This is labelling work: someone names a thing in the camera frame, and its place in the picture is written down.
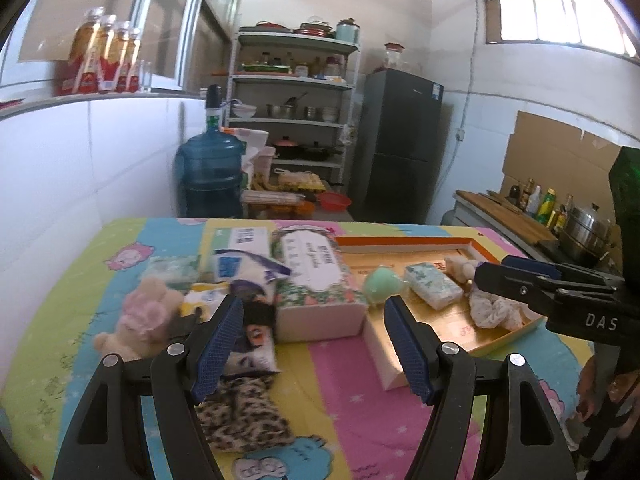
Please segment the shelf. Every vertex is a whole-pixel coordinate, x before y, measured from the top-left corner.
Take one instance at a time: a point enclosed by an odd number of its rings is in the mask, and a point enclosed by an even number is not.
[[[277,32],[239,32],[238,41],[242,46],[288,46],[322,50],[329,54],[345,54],[346,56],[358,49],[358,46],[353,43],[332,38],[318,38],[304,34],[279,34]]]
[[[312,79],[310,77],[295,77],[292,75],[255,75],[255,74],[234,74],[231,78],[237,83],[270,83],[297,86],[311,86],[315,88],[328,88],[333,90],[351,90],[353,85],[347,83],[334,83],[323,79]]]
[[[271,119],[267,117],[239,118],[229,117],[230,123],[277,123],[277,124],[298,124],[300,126],[326,126],[329,128],[341,128],[343,124],[324,123],[322,121],[304,121],[302,119]]]
[[[302,160],[301,158],[274,158],[272,164],[278,166],[315,166],[317,168],[340,168],[340,162],[330,160]]]

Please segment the dark gray refrigerator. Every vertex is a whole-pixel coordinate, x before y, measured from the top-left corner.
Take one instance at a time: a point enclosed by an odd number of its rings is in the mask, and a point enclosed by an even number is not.
[[[424,223],[444,150],[442,93],[399,70],[367,76],[348,190],[354,220]]]

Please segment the cutting board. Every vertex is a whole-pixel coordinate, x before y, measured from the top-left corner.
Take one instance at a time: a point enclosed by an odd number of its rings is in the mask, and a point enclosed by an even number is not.
[[[456,194],[467,200],[478,209],[500,222],[509,231],[518,236],[527,245],[535,246],[540,240],[556,240],[556,237],[542,224],[530,216],[514,213],[493,200],[470,191],[456,191]]]

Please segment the mint green egg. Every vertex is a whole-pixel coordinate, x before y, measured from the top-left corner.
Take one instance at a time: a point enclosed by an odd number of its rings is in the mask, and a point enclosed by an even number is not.
[[[362,291],[371,304],[384,303],[388,298],[400,294],[404,281],[389,267],[378,267],[364,281]]]

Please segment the cartoon character print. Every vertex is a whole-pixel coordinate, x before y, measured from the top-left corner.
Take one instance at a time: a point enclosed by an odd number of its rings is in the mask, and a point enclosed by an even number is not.
[[[111,258],[105,261],[110,270],[129,269],[134,265],[144,262],[156,250],[155,247],[134,242],[121,248]]]
[[[317,435],[299,436],[288,446],[247,453],[233,464],[236,480],[325,480],[333,455]]]
[[[539,382],[542,391],[545,393],[546,400],[551,404],[551,409],[553,410],[556,419],[560,421],[562,419],[562,413],[564,413],[564,402],[560,400],[558,393],[551,389],[551,386],[549,386],[544,379],[540,379]]]
[[[176,220],[181,225],[200,225],[207,221],[206,218],[177,218]]]

